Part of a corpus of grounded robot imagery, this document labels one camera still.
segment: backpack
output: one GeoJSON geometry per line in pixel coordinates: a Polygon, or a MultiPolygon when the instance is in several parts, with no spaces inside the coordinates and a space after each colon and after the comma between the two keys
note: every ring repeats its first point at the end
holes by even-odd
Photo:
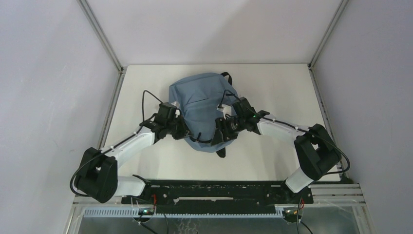
{"type": "MultiPolygon", "coordinates": [[[[228,72],[221,74],[203,73],[180,79],[169,87],[169,103],[178,102],[178,108],[184,116],[184,121],[193,136],[185,141],[197,151],[208,153],[217,152],[220,157],[225,157],[225,147],[232,141],[211,145],[215,133],[215,119],[223,117],[223,112],[217,110],[223,97],[224,90],[234,94],[237,91],[232,87],[232,77],[228,72]]],[[[235,111],[232,103],[234,96],[224,96],[223,104],[235,111]]]]}

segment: black strap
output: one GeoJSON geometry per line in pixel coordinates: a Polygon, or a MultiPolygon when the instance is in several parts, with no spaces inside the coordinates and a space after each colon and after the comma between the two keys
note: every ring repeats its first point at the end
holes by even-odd
{"type": "Polygon", "coordinates": [[[228,83],[232,86],[232,77],[228,72],[222,72],[221,76],[223,76],[223,77],[228,76],[228,83]]]}
{"type": "Polygon", "coordinates": [[[198,136],[196,139],[191,136],[189,137],[189,139],[191,139],[193,142],[199,142],[199,143],[205,143],[205,144],[209,144],[212,141],[212,139],[211,140],[200,140],[199,139],[200,137],[201,137],[201,133],[198,133],[198,136]]]}

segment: robotic arm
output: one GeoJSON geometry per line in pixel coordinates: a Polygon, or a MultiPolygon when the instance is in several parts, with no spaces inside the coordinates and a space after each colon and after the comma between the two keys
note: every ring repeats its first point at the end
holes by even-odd
{"type": "MultiPolygon", "coordinates": [[[[244,97],[238,98],[232,106],[237,115],[215,120],[216,130],[211,144],[234,140],[240,131],[247,130],[278,138],[294,146],[300,167],[282,183],[280,195],[286,199],[319,180],[341,160],[334,142],[319,124],[306,127],[279,121],[266,111],[255,112],[244,97]]],[[[71,185],[73,181],[75,187],[101,203],[113,196],[140,196],[147,181],[139,176],[118,176],[118,168],[167,134],[171,134],[174,139],[191,134],[179,109],[172,104],[161,103],[158,113],[152,117],[153,121],[149,119],[142,122],[137,132],[118,144],[100,150],[86,150],[71,185]]]]}

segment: blue backpack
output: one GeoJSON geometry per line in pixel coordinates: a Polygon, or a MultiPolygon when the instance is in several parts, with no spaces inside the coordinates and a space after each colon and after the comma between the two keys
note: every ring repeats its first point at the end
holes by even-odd
{"type": "MultiPolygon", "coordinates": [[[[217,110],[217,106],[225,89],[238,95],[232,87],[232,77],[228,72],[186,77],[169,87],[169,103],[179,103],[185,123],[193,134],[185,140],[194,150],[217,152],[220,157],[225,157],[225,147],[232,141],[213,146],[210,144],[215,133],[215,119],[223,117],[223,112],[217,110]]],[[[231,106],[235,100],[234,96],[224,96],[222,104],[231,106]]]]}

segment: gray wall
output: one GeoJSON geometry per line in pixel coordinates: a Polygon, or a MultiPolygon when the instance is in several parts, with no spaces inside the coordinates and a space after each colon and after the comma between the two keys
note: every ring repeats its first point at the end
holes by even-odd
{"type": "Polygon", "coordinates": [[[0,229],[63,232],[117,71],[76,1],[0,3],[0,229]]]}
{"type": "Polygon", "coordinates": [[[315,68],[378,233],[412,233],[413,1],[350,1],[315,68]]]}

